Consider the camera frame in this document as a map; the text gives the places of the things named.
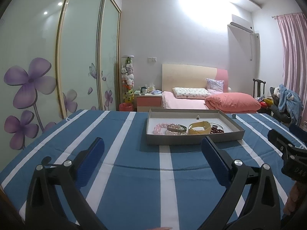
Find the yellow wristband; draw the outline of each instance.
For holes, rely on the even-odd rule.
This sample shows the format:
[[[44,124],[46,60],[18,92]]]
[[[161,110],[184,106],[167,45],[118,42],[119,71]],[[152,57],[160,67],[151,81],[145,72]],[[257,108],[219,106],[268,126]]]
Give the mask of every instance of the yellow wristband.
[[[197,131],[194,130],[194,127],[203,127],[203,130]],[[189,135],[204,135],[211,133],[211,124],[208,121],[196,122],[192,123],[188,127],[188,134]]]

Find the blue striped bedsheet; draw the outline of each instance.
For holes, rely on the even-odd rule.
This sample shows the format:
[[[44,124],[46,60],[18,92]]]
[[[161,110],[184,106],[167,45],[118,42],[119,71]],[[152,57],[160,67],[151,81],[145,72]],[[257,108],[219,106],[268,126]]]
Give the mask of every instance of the blue striped bedsheet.
[[[19,214],[25,217],[30,180],[45,156],[51,163],[73,160],[96,137],[105,153],[89,183],[81,188],[91,208],[109,230],[146,230],[173,227],[197,229],[225,192],[201,153],[199,145],[150,146],[146,144],[148,113],[79,110],[44,133],[0,173],[1,185]],[[243,140],[218,143],[234,159],[258,167],[268,163],[275,176],[281,210],[293,181],[281,173],[281,153],[267,140],[276,129],[295,146],[303,145],[288,129],[263,114],[238,114],[234,120],[246,131]],[[248,186],[231,220],[240,214]],[[68,219],[76,219],[57,188]]]

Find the cream headboard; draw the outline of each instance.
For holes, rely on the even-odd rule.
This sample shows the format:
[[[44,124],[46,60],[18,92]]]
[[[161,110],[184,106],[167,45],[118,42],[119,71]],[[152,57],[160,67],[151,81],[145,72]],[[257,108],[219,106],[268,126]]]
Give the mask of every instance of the cream headboard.
[[[182,64],[162,64],[162,91],[173,92],[174,87],[207,88],[207,78],[224,80],[224,92],[228,90],[226,70]]]

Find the blue gripper pad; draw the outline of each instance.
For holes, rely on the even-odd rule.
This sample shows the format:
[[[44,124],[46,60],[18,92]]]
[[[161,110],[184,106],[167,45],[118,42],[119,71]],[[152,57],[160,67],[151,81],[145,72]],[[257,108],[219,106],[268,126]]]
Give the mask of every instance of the blue gripper pad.
[[[217,181],[228,189],[231,185],[231,171],[208,137],[201,142],[201,151],[209,163]]]
[[[96,138],[76,171],[75,186],[77,189],[87,185],[103,153],[104,141],[101,138]]]

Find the gray tray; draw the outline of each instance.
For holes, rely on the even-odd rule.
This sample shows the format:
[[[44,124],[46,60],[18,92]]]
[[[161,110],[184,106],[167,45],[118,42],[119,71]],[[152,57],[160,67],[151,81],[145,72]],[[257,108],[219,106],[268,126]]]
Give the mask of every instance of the gray tray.
[[[154,135],[154,126],[158,123],[178,123],[188,127],[197,121],[209,121],[224,126],[225,133],[206,135],[167,136]],[[215,143],[240,140],[245,130],[234,120],[219,110],[181,110],[181,109],[151,109],[148,114],[146,127],[146,142],[149,145],[192,145],[200,144],[209,136]]]

